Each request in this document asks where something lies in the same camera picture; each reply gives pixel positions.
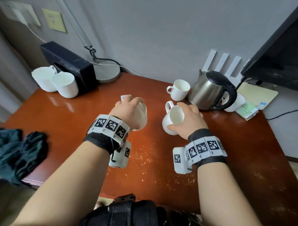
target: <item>kettle handle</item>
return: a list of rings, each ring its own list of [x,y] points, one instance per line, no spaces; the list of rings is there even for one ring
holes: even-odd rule
[[[221,100],[221,98],[222,98],[225,91],[227,91],[228,94],[229,94],[228,102],[225,103],[224,105],[216,106],[218,104],[218,102]],[[226,109],[226,108],[230,107],[236,101],[236,99],[237,99],[237,91],[236,91],[235,87],[230,86],[230,85],[223,86],[218,98],[216,99],[214,105],[211,106],[210,110]]]

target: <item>electric kettle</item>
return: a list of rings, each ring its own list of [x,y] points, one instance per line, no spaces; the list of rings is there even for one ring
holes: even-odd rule
[[[192,104],[202,110],[222,110],[236,101],[236,87],[226,76],[217,71],[200,70],[200,74],[188,95]],[[229,94],[229,100],[224,105],[218,105],[225,91]]]

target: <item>dark green fabric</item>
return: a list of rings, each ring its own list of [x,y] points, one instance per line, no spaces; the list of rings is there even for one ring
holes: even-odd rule
[[[0,178],[16,185],[29,175],[48,153],[46,135],[30,133],[22,141],[20,129],[0,128]]]

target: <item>orange tabletop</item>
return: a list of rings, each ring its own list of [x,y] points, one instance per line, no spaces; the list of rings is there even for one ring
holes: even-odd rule
[[[169,83],[122,73],[114,82],[66,99],[58,92],[38,89],[4,123],[22,129],[24,135],[42,131],[48,135],[49,154],[27,178],[40,185],[82,143],[99,114],[108,114],[121,95],[142,97],[148,110],[147,126],[132,131],[125,169],[109,167],[100,195],[117,197],[134,193],[138,200],[186,211],[200,212],[197,176],[174,171],[172,150],[187,141],[162,128]],[[221,140],[228,165],[240,188],[264,225],[298,225],[298,181],[262,112],[245,121],[236,113],[203,112],[210,130]]]

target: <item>hand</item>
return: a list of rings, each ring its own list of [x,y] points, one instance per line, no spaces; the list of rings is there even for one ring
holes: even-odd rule
[[[198,129],[208,129],[207,123],[203,118],[203,114],[199,112],[199,109],[196,105],[187,105],[182,102],[177,103],[177,105],[183,110],[184,120],[179,125],[168,125],[167,128],[169,130],[177,132],[180,137],[187,140],[188,136],[194,131]]]
[[[144,102],[145,101],[140,97],[132,99],[132,96],[130,95],[125,96],[122,102],[118,101],[115,104],[115,107],[111,110],[109,115],[113,115],[120,118],[129,126],[130,130],[139,129],[140,124],[134,117],[134,111],[139,103]]]

